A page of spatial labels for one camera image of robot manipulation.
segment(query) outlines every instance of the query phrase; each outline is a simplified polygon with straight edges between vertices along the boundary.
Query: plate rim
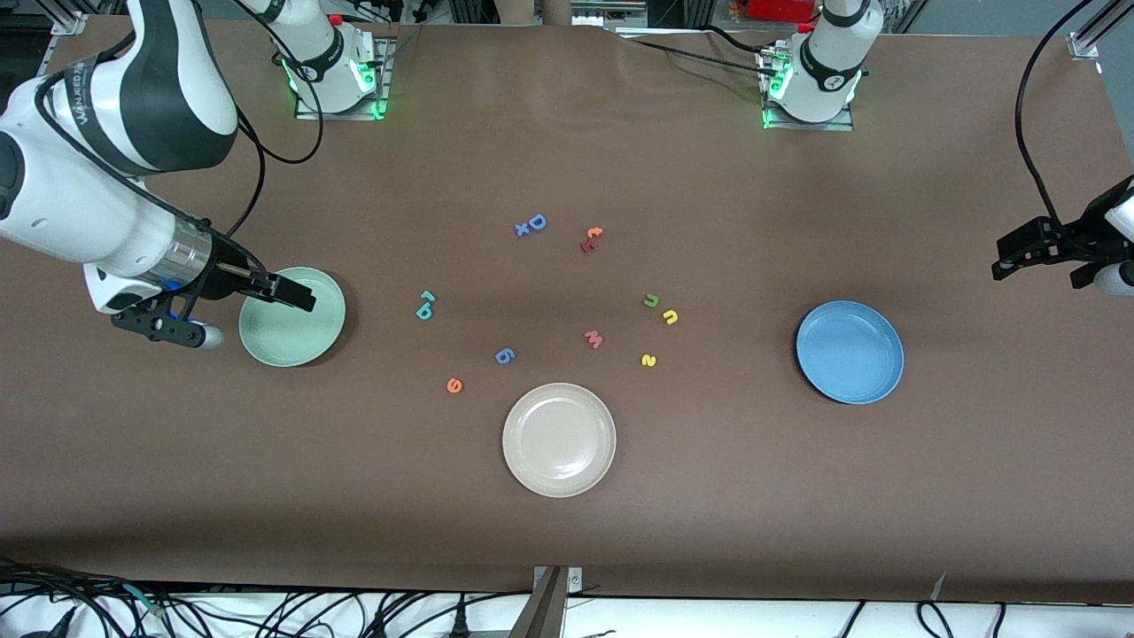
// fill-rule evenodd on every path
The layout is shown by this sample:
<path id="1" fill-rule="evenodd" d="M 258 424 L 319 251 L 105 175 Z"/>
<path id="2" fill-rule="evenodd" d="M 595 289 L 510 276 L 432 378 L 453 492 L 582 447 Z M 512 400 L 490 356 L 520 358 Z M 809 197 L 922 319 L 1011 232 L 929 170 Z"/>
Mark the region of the plate rim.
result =
<path id="1" fill-rule="evenodd" d="M 342 307 L 342 311 L 339 313 L 339 316 L 338 316 L 338 322 L 337 322 L 338 323 L 338 330 L 335 333 L 335 339 L 330 340 L 330 342 L 327 344 L 325 348 L 323 348 L 322 350 L 320 350 L 315 356 L 311 357 L 310 359 L 305 359 L 305 360 L 302 360 L 302 361 L 296 361 L 295 364 L 278 364 L 278 363 L 274 363 L 274 361 L 265 361 L 261 356 L 259 356 L 257 354 L 253 352 L 253 350 L 251 348 L 248 348 L 248 342 L 245 340 L 245 337 L 244 337 L 244 316 L 245 316 L 245 312 L 252 312 L 252 311 L 248 309 L 248 307 L 254 307 L 254 305 L 249 305 L 249 301 L 253 301 L 253 300 L 259 301 L 259 303 L 264 303 L 264 301 L 262 301 L 262 300 L 260 300 L 257 298 L 254 298 L 254 297 L 246 297 L 244 299 L 244 304 L 240 306 L 240 313 L 237 316 L 237 323 L 236 323 L 237 324 L 237 333 L 240 337 L 240 346 L 244 347 L 244 351 L 247 352 L 256 361 L 263 364 L 264 366 L 271 366 L 272 368 L 295 368 L 297 366 L 304 366 L 306 364 L 311 364 L 312 361 L 314 361 L 314 360 L 319 359 L 320 357 L 322 357 L 323 355 L 325 355 L 327 351 L 330 350 L 331 347 L 333 347 L 335 343 L 339 341 L 339 338 L 342 337 L 342 327 L 346 326 L 346 317 L 347 317 L 347 297 L 342 292 L 342 287 L 339 286 L 339 282 L 335 280 L 335 277 L 331 277 L 330 274 L 328 274 L 327 272 L 324 272 L 324 271 L 322 271 L 322 270 L 320 270 L 318 267 L 312 267 L 311 265 L 289 265 L 288 267 L 284 267 L 281 270 L 277 270 L 276 271 L 277 274 L 284 274 L 285 277 L 287 277 L 289 273 L 298 273 L 298 272 L 303 272 L 303 273 L 315 272 L 315 273 L 318 273 L 318 277 L 312 277 L 312 278 L 321 279 L 321 280 L 323 280 L 324 283 L 325 282 L 330 282 L 329 287 L 338 296 L 338 298 L 341 300 L 340 305 Z"/>
<path id="2" fill-rule="evenodd" d="M 507 439 L 508 439 L 508 424 L 511 422 L 513 415 L 516 414 L 516 410 L 518 409 L 519 405 L 523 403 L 524 400 L 527 399 L 528 397 L 531 397 L 532 394 L 534 394 L 536 392 L 540 392 L 540 391 L 542 391 L 544 389 L 552 388 L 552 386 L 562 386 L 562 388 L 569 388 L 569 389 L 574 389 L 574 390 L 577 390 L 577 391 L 582 391 L 586 395 L 590 395 L 592 399 L 594 399 L 594 401 L 598 402 L 599 407 L 602 409 L 602 411 L 606 414 L 606 416 L 610 419 L 610 453 L 607 454 L 607 459 L 603 462 L 602 471 L 599 473 L 594 477 L 594 479 L 592 482 L 589 482 L 589 485 L 586 485 L 582 490 L 575 491 L 575 492 L 573 492 L 570 494 L 548 494 L 548 493 L 539 490 L 538 488 L 539 486 L 531 485 L 528 482 L 526 482 L 523 478 L 521 478 L 521 476 L 516 474 L 516 469 L 513 467 L 511 460 L 508 458 L 508 446 L 506 445 L 506 442 L 507 442 Z M 607 406 L 607 403 L 604 401 L 602 401 L 602 398 L 600 398 L 598 394 L 591 392 L 589 389 L 583 388 L 583 386 L 581 386 L 578 384 L 572 384 L 572 383 L 567 383 L 567 382 L 552 382 L 552 383 L 549 383 L 549 384 L 542 384 L 542 385 L 533 388 L 532 390 L 530 390 L 530 391 L 525 392 L 523 395 L 521 395 L 521 398 L 517 399 L 516 402 L 511 405 L 511 409 L 508 410 L 508 415 L 503 419 L 503 428 L 501 428 L 501 434 L 500 434 L 500 451 L 503 453 L 503 460 L 505 460 L 505 465 L 508 467 L 508 473 L 511 474 L 513 478 L 515 478 L 521 485 L 523 485 L 525 488 L 527 488 L 527 491 L 532 492 L 533 494 L 539 494 L 540 496 L 544 496 L 547 499 L 572 499 L 574 496 L 579 496 L 582 494 L 586 494 L 587 492 L 590 492 L 591 490 L 593 490 L 594 486 L 596 486 L 600 483 L 602 483 L 602 479 L 606 478 L 607 473 L 610 471 L 610 467 L 615 462 L 615 456 L 618 452 L 618 426 L 615 424 L 615 416 L 610 412 L 610 408 Z"/>
<path id="3" fill-rule="evenodd" d="M 824 311 L 824 308 L 829 309 L 828 306 L 831 306 L 831 305 L 843 305 L 843 304 L 850 305 L 850 306 L 853 306 L 853 307 L 855 307 L 856 309 L 860 309 L 860 311 L 861 309 L 865 309 L 866 312 L 872 313 L 875 316 L 878 316 L 878 318 L 881 318 L 882 324 L 889 330 L 890 334 L 894 337 L 894 340 L 897 342 L 897 348 L 895 349 L 895 351 L 898 355 L 898 357 L 897 357 L 897 359 L 898 359 L 898 373 L 897 373 L 897 375 L 894 378 L 894 383 L 891 383 L 889 385 L 889 388 L 886 389 L 886 392 L 882 392 L 882 393 L 880 393 L 878 395 L 871 395 L 871 398 L 869 398 L 866 400 L 849 401 L 847 399 L 840 399 L 838 397 L 832 395 L 831 393 L 829 393 L 828 391 L 826 391 L 824 389 L 822 389 L 815 382 L 814 378 L 812 378 L 811 374 L 807 372 L 806 366 L 804 366 L 804 364 L 803 364 L 803 358 L 799 356 L 799 352 L 801 352 L 802 346 L 803 346 L 804 329 L 807 326 L 809 323 L 813 323 L 814 322 L 815 314 Z M 807 383 L 811 384 L 811 388 L 813 388 L 816 391 L 819 391 L 823 397 L 830 399 L 831 401 L 837 401 L 839 403 L 844 403 L 844 405 L 847 405 L 847 406 L 869 406 L 871 403 L 877 403 L 877 402 L 886 399 L 887 397 L 889 397 L 890 393 L 892 393 L 895 390 L 897 390 L 898 384 L 902 383 L 902 376 L 905 374 L 905 371 L 906 371 L 906 348 L 902 343 L 902 335 L 898 334 L 898 330 L 895 329 L 894 324 L 890 323 L 889 318 L 887 318 L 886 315 L 882 314 L 881 312 L 879 312 L 877 308 L 874 308 L 874 307 L 872 307 L 870 305 L 866 305 L 865 303 L 858 301 L 858 300 L 854 300 L 854 299 L 849 299 L 849 298 L 836 298 L 836 299 L 831 299 L 831 300 L 828 300 L 828 301 L 824 301 L 824 303 L 821 303 L 821 304 L 816 305 L 815 307 L 813 307 L 811 309 L 811 312 L 809 312 L 803 317 L 803 321 L 799 322 L 799 329 L 796 331 L 796 337 L 795 337 L 795 360 L 799 365 L 799 371 L 803 372 L 803 376 L 807 380 Z"/>

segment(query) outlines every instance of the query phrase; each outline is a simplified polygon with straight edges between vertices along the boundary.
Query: gray floor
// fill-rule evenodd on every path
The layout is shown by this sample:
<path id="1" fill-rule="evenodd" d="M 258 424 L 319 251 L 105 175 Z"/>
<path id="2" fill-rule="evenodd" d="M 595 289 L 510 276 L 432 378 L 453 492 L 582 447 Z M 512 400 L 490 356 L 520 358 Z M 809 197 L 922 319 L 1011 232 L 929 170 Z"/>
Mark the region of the gray floor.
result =
<path id="1" fill-rule="evenodd" d="M 1076 0 L 931 0 L 911 33 L 1043 35 L 1075 3 Z M 1094 10 L 1093 6 L 1088 7 L 1065 31 L 1074 31 Z M 1099 56 L 1107 93 L 1134 161 L 1134 18 L 1107 35 L 1099 45 Z"/>

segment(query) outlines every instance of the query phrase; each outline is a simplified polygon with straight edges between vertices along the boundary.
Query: table surface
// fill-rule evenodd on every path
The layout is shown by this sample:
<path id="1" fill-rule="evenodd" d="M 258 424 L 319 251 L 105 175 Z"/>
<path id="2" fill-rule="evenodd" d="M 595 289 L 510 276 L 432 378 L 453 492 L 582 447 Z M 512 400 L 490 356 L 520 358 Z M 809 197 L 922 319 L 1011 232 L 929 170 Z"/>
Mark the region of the table surface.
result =
<path id="1" fill-rule="evenodd" d="M 304 152 L 315 124 L 290 118 L 268 39 L 208 26 L 261 138 Z M 53 65 L 126 29 L 92 19 Z M 920 598 L 947 571 L 947 598 L 1125 601 L 1134 306 L 1072 290 L 1067 266 L 989 271 L 1042 211 L 1012 129 L 1033 45 L 882 37 L 856 130 L 821 134 L 762 129 L 743 71 L 598 28 L 425 27 L 387 119 L 271 164 L 239 233 L 341 283 L 347 329 L 315 364 L 256 364 L 237 297 L 196 312 L 221 351 L 150 344 L 91 309 L 77 265 L 3 245 L 3 548 L 139 579 L 493 589 L 561 563 L 595 593 Z M 1051 49 L 1026 126 L 1074 218 L 1129 162 L 1094 65 Z M 150 184 L 223 226 L 254 178 L 242 139 Z M 538 212 L 547 230 L 517 239 Z M 835 298 L 902 337 L 880 403 L 836 405 L 797 369 L 801 318 Z M 550 382 L 618 428 L 575 499 L 527 492 L 500 450 Z"/>

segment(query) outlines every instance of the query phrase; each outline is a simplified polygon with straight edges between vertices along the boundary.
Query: red box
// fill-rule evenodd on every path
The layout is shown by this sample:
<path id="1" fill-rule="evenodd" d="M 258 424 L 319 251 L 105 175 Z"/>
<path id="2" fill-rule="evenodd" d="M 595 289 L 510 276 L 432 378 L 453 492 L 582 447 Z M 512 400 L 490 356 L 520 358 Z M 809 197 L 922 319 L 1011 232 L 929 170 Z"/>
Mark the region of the red box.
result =
<path id="1" fill-rule="evenodd" d="M 750 18 L 782 23 L 809 23 L 815 15 L 815 0 L 748 0 Z"/>

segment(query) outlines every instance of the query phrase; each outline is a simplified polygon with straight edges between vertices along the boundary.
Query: black plug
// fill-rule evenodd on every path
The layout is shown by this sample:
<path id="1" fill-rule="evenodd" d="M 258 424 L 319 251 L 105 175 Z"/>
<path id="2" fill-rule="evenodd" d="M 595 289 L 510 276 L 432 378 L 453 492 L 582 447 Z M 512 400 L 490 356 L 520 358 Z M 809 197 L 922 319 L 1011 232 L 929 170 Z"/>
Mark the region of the black plug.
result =
<path id="1" fill-rule="evenodd" d="M 460 595 L 460 601 L 457 603 L 457 618 L 452 621 L 452 631 L 449 632 L 449 638 L 468 638 L 473 632 L 468 630 L 468 620 L 465 618 L 465 595 Z"/>

